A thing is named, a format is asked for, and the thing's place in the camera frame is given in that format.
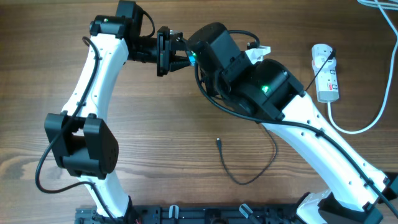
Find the white power strip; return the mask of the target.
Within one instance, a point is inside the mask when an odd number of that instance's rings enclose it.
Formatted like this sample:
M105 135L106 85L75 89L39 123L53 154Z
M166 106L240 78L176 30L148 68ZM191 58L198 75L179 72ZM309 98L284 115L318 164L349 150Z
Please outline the white power strip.
M312 47L312 59L316 56L327 56L327 60L335 58L336 51L327 44L315 44ZM315 73L315 87L317 100L320 103L334 102L339 99L338 80L336 67L329 70L319 70Z

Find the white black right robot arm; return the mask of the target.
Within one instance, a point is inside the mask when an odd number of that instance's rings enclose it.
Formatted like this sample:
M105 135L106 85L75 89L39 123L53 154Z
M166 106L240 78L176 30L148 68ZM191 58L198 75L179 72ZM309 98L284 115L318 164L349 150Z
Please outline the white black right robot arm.
M195 79L218 108L254 121L294 148L327 184L305 194L293 207L291 222L379 223L378 203L397 198L397 174L366 162L326 121L303 85L273 59L250 59L232 32L214 22L187 40L195 59Z

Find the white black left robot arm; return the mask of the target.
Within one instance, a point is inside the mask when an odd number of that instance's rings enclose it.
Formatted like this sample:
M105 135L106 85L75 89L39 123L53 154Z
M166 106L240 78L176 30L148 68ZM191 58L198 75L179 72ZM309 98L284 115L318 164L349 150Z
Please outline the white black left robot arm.
M119 144L106 123L123 65L128 60L154 63L157 75L163 76L191 64L191 57L181 56L186 49L181 32L163 26L141 34L147 16L136 2L119 1L114 16L95 17L89 36L83 38L89 51L73 94L59 114L50 113L45 119L46 153L52 153L59 168L89 190L96 203L91 222L141 220L117 177Z

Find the white usb charger adapter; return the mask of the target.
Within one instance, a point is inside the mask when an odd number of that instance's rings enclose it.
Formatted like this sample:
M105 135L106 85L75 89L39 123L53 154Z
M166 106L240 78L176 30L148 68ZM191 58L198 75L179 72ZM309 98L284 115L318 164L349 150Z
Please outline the white usb charger adapter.
M319 70L329 70L334 69L336 67L336 59L332 58L327 60L327 56L319 55L313 58L312 60L312 68L315 73Z

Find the blue screen smartphone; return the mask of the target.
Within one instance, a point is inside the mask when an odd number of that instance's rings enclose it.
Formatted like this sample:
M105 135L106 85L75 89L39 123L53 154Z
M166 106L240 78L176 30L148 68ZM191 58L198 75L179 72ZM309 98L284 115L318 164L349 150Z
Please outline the blue screen smartphone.
M196 64L196 57L197 57L196 53L191 50L187 50L186 55L189 59L190 65L194 67Z

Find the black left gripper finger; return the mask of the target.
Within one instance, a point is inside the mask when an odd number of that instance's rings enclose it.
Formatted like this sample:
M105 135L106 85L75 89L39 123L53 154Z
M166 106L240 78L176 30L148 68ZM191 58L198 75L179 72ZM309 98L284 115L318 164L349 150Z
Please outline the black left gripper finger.
M170 49L173 51L187 51L187 40L180 36L174 37L171 40Z
M175 72L177 70L180 70L185 67L190 66L190 61L189 60L181 60L181 61L174 61L170 62L169 64L169 72Z

